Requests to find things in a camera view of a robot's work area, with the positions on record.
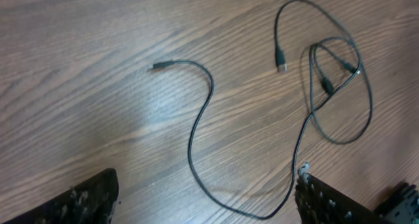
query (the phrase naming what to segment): cable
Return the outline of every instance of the cable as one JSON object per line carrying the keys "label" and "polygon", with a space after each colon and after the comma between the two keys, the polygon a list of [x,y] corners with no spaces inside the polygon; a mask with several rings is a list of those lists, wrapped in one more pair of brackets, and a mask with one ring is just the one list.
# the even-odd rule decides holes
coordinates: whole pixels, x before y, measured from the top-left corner
{"label": "cable", "polygon": [[[283,69],[283,70],[287,71],[287,64],[286,64],[286,61],[285,61],[285,55],[284,55],[283,51],[281,50],[280,45],[279,45],[279,41],[278,41],[278,23],[279,23],[279,19],[280,19],[280,14],[287,5],[289,5],[293,2],[303,2],[303,3],[307,3],[309,5],[312,5],[314,8],[321,11],[326,17],[328,17],[328,19],[330,19],[330,21],[332,21],[332,23],[334,23],[336,26],[338,26],[340,29],[342,29],[345,32],[346,37],[329,37],[329,38],[326,38],[326,39],[310,46],[310,51],[309,51],[310,107],[311,107],[312,112],[311,112],[311,114],[309,114],[309,116],[306,117],[306,119],[304,121],[304,124],[302,125],[297,143],[295,145],[294,154],[293,154],[293,162],[292,162],[292,165],[291,165],[291,183],[290,183],[290,186],[288,188],[288,192],[285,195],[282,202],[279,204],[279,206],[272,213],[270,213],[268,215],[260,216],[260,215],[247,213],[245,211],[241,211],[241,210],[233,208],[231,206],[227,206],[226,204],[223,204],[222,202],[218,201],[207,190],[207,188],[202,183],[201,179],[199,178],[198,173],[195,170],[194,164],[192,162],[192,141],[193,141],[194,134],[195,134],[195,131],[196,131],[196,127],[198,126],[199,120],[201,119],[201,116],[204,113],[205,108],[208,106],[208,104],[211,100],[211,97],[213,96],[213,93],[214,93],[214,80],[213,80],[213,77],[212,77],[211,73],[202,64],[199,64],[199,63],[194,62],[192,60],[171,60],[171,61],[167,61],[167,62],[156,63],[152,67],[153,69],[162,69],[162,68],[174,65],[174,64],[190,64],[190,65],[193,65],[193,66],[201,69],[208,76],[209,83],[210,83],[209,84],[209,93],[208,93],[207,99],[205,100],[204,105],[202,106],[201,110],[199,111],[198,116],[195,119],[195,122],[192,126],[191,134],[190,134],[190,137],[189,137],[189,143],[188,143],[189,167],[191,168],[191,172],[192,172],[196,182],[198,183],[198,185],[201,187],[203,192],[205,192],[205,194],[212,201],[214,201],[216,204],[218,204],[221,207],[223,207],[227,210],[230,210],[234,213],[237,213],[237,214],[240,214],[240,215],[243,215],[243,216],[246,216],[246,217],[250,217],[250,218],[253,218],[253,219],[258,219],[258,220],[270,219],[276,213],[278,213],[278,211],[282,208],[282,206],[287,202],[287,200],[289,198],[289,195],[291,194],[291,192],[293,190],[293,187],[294,187],[295,174],[296,174],[296,171],[297,171],[297,169],[296,169],[297,155],[298,155],[299,148],[300,148],[300,145],[301,145],[302,137],[304,135],[304,132],[306,130],[306,127],[307,127],[308,123],[310,122],[310,119],[314,119],[314,122],[315,122],[316,126],[319,128],[319,131],[321,132],[321,134],[326,139],[328,139],[332,143],[344,145],[344,144],[347,144],[347,143],[351,143],[351,142],[357,140],[358,138],[360,138],[364,134],[364,132],[366,131],[368,126],[370,125],[371,119],[372,119],[372,116],[373,116],[373,93],[372,93],[372,90],[371,90],[371,86],[370,86],[367,74],[366,74],[365,69],[363,67],[363,62],[362,62],[362,59],[361,59],[361,53],[357,49],[355,41],[352,39],[349,32],[336,19],[334,19],[329,13],[327,13],[321,7],[319,7],[318,5],[314,4],[313,2],[311,2],[309,0],[290,0],[290,1],[286,2],[285,4],[283,4],[281,6],[281,8],[279,9],[279,11],[276,15],[276,21],[275,21],[275,45],[276,45],[276,48],[275,48],[275,52],[276,52],[276,65],[277,65],[278,69]],[[338,57],[334,52],[329,50],[327,47],[325,47],[324,44],[326,42],[329,42],[329,41],[344,41],[348,44],[348,46],[352,47],[355,50],[356,56],[358,58],[357,67],[355,68],[354,66],[352,66],[348,62],[344,61],[342,58]],[[322,49],[326,50],[333,58],[338,60],[345,69],[347,69],[348,71],[350,71],[352,73],[352,75],[343,84],[341,84],[336,90],[333,89],[332,83],[324,75],[324,73],[321,71],[320,65],[318,64],[318,61],[317,61],[317,50],[318,50],[318,48],[322,48]],[[313,100],[313,67],[314,66],[319,71],[319,74],[321,75],[321,84],[322,84],[323,88],[325,89],[326,93],[328,94],[328,97],[317,107],[314,107],[314,100]],[[365,84],[367,85],[367,91],[368,91],[368,95],[369,95],[369,105],[370,106],[369,106],[368,120],[367,120],[365,126],[360,130],[358,135],[356,135],[354,138],[346,140],[346,141],[337,141],[337,140],[331,138],[329,135],[327,135],[323,131],[323,128],[320,126],[320,124],[317,120],[316,112],[319,109],[321,109],[337,92],[342,90],[350,81],[352,81],[356,75],[359,75],[361,73],[364,76]]]}

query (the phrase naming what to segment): black cable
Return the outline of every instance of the black cable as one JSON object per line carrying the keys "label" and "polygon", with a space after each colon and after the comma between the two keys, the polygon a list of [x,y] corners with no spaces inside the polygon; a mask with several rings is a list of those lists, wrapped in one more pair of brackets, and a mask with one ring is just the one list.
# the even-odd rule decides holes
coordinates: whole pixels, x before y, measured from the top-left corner
{"label": "black cable", "polygon": [[[357,140],[358,138],[360,138],[363,133],[366,131],[366,129],[368,128],[368,126],[371,123],[371,119],[373,116],[373,93],[371,90],[371,86],[367,77],[367,74],[365,72],[365,69],[363,67],[363,63],[362,63],[362,59],[361,59],[361,53],[359,52],[359,50],[356,47],[355,41],[352,39],[352,37],[350,36],[350,34],[348,33],[348,31],[336,20],[334,19],[330,14],[328,14],[325,10],[323,10],[321,7],[319,7],[318,5],[314,4],[311,1],[308,0],[290,0],[288,2],[286,2],[284,5],[281,6],[281,8],[278,11],[278,14],[276,15],[276,21],[275,21],[275,45],[276,45],[276,65],[277,67],[279,67],[280,65],[285,65],[284,69],[287,70],[286,67],[286,62],[285,62],[285,55],[283,53],[283,51],[280,48],[279,45],[279,41],[278,41],[278,22],[280,19],[280,14],[282,12],[282,10],[289,4],[293,3],[293,2],[303,2],[303,3],[307,3],[309,5],[312,5],[313,7],[317,8],[318,10],[320,10],[326,17],[328,17],[328,19],[330,19],[330,21],[332,21],[336,26],[338,26],[340,29],[342,29],[345,34],[346,37],[329,37],[326,38],[316,44],[313,44],[310,46],[310,51],[309,51],[309,68],[310,68],[310,107],[311,107],[311,114],[309,114],[309,116],[306,117],[304,124],[302,125],[298,140],[297,140],[297,144],[295,146],[295,150],[294,150],[294,155],[293,155],[293,162],[291,165],[291,184],[288,188],[288,192],[286,194],[286,196],[284,197],[284,199],[282,200],[282,202],[280,203],[280,205],[270,214],[266,215],[266,216],[259,216],[259,215],[255,215],[255,214],[251,214],[251,213],[247,213],[241,210],[238,210],[236,208],[233,208],[231,206],[227,206],[226,204],[221,203],[220,201],[218,201],[205,187],[205,185],[202,183],[201,179],[199,178],[199,175],[196,173],[194,164],[192,162],[192,141],[194,138],[194,134],[196,131],[196,127],[198,126],[199,120],[201,119],[202,114],[205,111],[205,108],[208,106],[211,97],[213,96],[214,93],[214,81],[213,81],[213,77],[211,75],[211,73],[202,65],[199,64],[197,62],[194,62],[192,60],[172,60],[172,61],[168,61],[168,62],[160,62],[157,64],[153,65],[153,69],[161,69],[161,68],[165,68],[174,64],[191,64],[195,67],[200,68],[209,78],[209,93],[207,96],[207,99],[204,103],[204,105],[202,106],[193,126],[192,126],[192,130],[191,130],[191,135],[189,137],[189,143],[188,143],[188,162],[189,162],[189,167],[191,168],[191,172],[196,180],[196,182],[198,183],[198,185],[201,187],[201,189],[206,193],[206,195],[215,203],[217,203],[218,205],[220,205],[221,207],[228,209],[232,212],[235,212],[237,214],[240,215],[244,215],[246,217],[250,217],[253,219],[258,219],[258,220],[266,220],[266,219],[270,219],[271,217],[273,217],[276,213],[278,213],[278,211],[282,208],[282,206],[287,202],[287,199],[289,198],[289,195],[291,194],[293,187],[294,187],[294,182],[295,182],[295,174],[297,172],[296,169],[296,165],[297,165],[297,155],[298,155],[298,151],[301,145],[301,140],[302,140],[302,136],[304,135],[304,131],[306,130],[307,124],[310,121],[311,118],[314,119],[314,122],[316,124],[316,126],[319,128],[321,134],[328,139],[329,141],[336,143],[336,144],[347,144],[347,143],[351,143],[355,140]],[[352,47],[355,50],[355,53],[357,55],[358,58],[358,63],[357,63],[357,67],[354,68],[351,64],[349,64],[348,62],[345,62],[343,59],[339,58],[334,52],[332,52],[331,50],[329,50],[327,47],[324,46],[324,44],[326,42],[329,41],[344,41],[346,42],[350,47]],[[333,90],[333,86],[330,83],[330,81],[328,80],[328,78],[323,74],[323,72],[321,72],[321,68],[317,62],[317,50],[318,48],[323,48],[325,49],[332,57],[334,57],[336,60],[340,61],[341,64],[345,67],[345,69],[347,69],[348,71],[350,71],[352,73],[352,75],[343,83],[341,84],[336,90]],[[313,66],[316,66],[316,68],[318,69],[318,71],[320,72],[321,78],[322,78],[322,85],[324,85],[323,87],[325,88],[326,93],[328,93],[328,97],[317,107],[314,107],[314,100],[313,100]],[[369,117],[367,120],[367,123],[365,124],[365,126],[361,129],[361,131],[359,132],[358,135],[356,135],[354,138],[346,140],[346,141],[336,141],[334,139],[332,139],[330,136],[328,136],[324,131],[323,128],[320,126],[320,124],[318,123],[318,120],[316,118],[316,111],[318,111],[319,109],[321,109],[337,92],[339,92],[340,90],[342,90],[350,81],[352,81],[352,79],[354,79],[354,77],[358,74],[363,74],[364,76],[364,80],[365,80],[365,84],[367,85],[367,91],[369,94],[369,103],[370,103],[370,111],[369,111]]]}

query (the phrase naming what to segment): wooden table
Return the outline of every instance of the wooden table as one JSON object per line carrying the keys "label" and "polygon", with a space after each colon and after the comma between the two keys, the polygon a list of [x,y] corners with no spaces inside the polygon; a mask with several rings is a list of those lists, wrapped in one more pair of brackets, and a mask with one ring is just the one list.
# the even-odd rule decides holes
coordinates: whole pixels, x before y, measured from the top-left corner
{"label": "wooden table", "polygon": [[[205,64],[215,78],[193,149],[204,183],[228,205],[271,212],[309,110],[303,51],[339,34],[318,11],[291,5],[280,24],[289,72],[277,73],[273,25],[285,1],[0,0],[0,222],[108,167],[122,201],[113,223],[255,222],[214,204],[192,177],[187,141],[206,78],[187,65],[147,71],[176,58]],[[374,208],[400,181],[419,183],[418,0],[313,1],[357,41],[375,112],[366,134],[345,146],[310,123],[298,164],[309,161],[315,176]],[[335,84],[348,76],[319,58]],[[314,91],[325,97],[317,81]],[[367,113],[357,77],[318,117],[347,138]],[[299,221],[291,196],[265,223]]]}

